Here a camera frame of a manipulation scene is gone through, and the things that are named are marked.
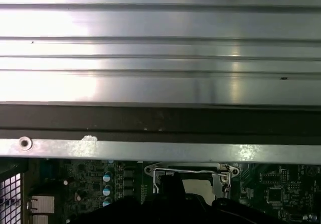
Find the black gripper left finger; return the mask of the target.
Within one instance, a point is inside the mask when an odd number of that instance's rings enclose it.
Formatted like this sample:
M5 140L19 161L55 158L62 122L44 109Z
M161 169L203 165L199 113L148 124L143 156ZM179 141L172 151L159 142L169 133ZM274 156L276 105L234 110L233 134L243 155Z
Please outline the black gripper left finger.
M95 213L96 223L179 223L180 176L161 178L161 193L154 194L140 204L126 197Z

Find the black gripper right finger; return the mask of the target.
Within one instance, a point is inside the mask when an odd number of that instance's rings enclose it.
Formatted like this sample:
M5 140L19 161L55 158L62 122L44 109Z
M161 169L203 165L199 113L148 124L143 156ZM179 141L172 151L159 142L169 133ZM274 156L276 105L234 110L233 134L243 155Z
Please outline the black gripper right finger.
M186 193L180 174L174 178L173 223L283 223L283 221L226 198L207 204L202 196Z

